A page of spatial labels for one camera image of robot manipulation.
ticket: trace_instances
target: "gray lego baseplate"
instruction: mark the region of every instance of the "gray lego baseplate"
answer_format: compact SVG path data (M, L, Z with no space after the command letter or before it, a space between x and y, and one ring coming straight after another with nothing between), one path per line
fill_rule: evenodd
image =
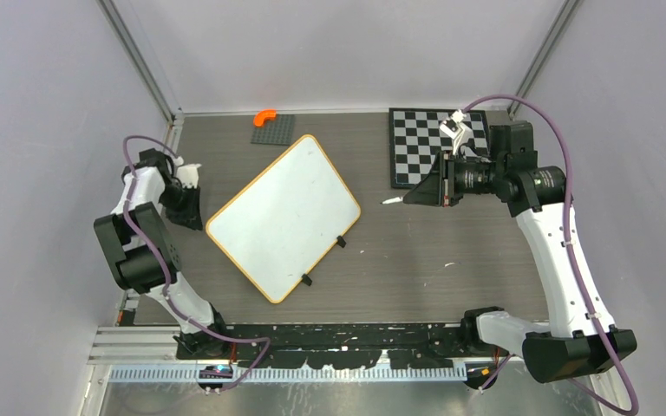
M292 144L292 130L294 129L294 115L277 114L274 120L267 120L263 126L254 127L251 143L289 146Z

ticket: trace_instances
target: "black and white checkered board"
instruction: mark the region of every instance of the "black and white checkered board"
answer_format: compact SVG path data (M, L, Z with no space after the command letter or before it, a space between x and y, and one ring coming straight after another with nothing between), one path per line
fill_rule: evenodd
M389 109L389 154L393 188L412 188L430 172L435 155L451 150L452 141L440 130L440 123L454 110L413 108ZM479 156L488 155L486 116L483 111L466 114L473 134L466 137Z

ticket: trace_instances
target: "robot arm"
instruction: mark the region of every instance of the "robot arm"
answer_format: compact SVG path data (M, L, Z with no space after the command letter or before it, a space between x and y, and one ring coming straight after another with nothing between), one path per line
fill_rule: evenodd
M180 256L160 217L164 208L170 222L191 230L203 228L199 212L199 165L182 163L181 158L172 159L155 149L141 152L140 161L134 165L136 186L128 211L164 257L172 278L167 294L172 297L173 306L196 322L223 334L225 325L218 311L198 296L183 277ZM125 185L118 205L109 215L94 221L95 234L114 280L124 290L133 289L159 302L178 321L180 336L176 340L187 353L214 354L225 344L180 319L168 304L163 293L165 277L159 262L123 217L123 206L132 181L128 167L122 177Z
M495 345L522 357L532 377L543 383L610 369L612 362L593 326L563 241L565 175L556 166L538 167L532 125L526 121L491 126L489 158L464 156L458 148L462 120L456 112L442 123L454 150L439 153L430 174L402 202L453 206L467 193L499 197L530 245L549 315L549 324L542 325L496 307L467 311L461 321L465 341ZM574 224L572 208L570 214ZM615 327L591 278L578 234L571 232L570 244L597 311L594 316L623 359L637 348L637 340L631 330Z

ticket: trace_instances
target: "gray wall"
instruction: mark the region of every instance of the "gray wall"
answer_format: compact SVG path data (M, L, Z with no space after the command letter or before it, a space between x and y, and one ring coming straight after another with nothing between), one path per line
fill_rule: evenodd
M569 140L591 271L639 341L626 365L641 414L666 414L666 2L584 2L528 98ZM545 125L521 115L558 163Z
M119 298L92 232L164 121L94 1L0 1L0 415L75 414Z
M562 3L116 2L186 113L452 107L511 93Z

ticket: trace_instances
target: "orange curved piece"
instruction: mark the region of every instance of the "orange curved piece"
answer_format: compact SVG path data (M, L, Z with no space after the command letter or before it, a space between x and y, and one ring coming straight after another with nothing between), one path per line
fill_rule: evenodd
M277 110L262 110L254 116L254 126L261 127L267 120L274 120L277 117Z

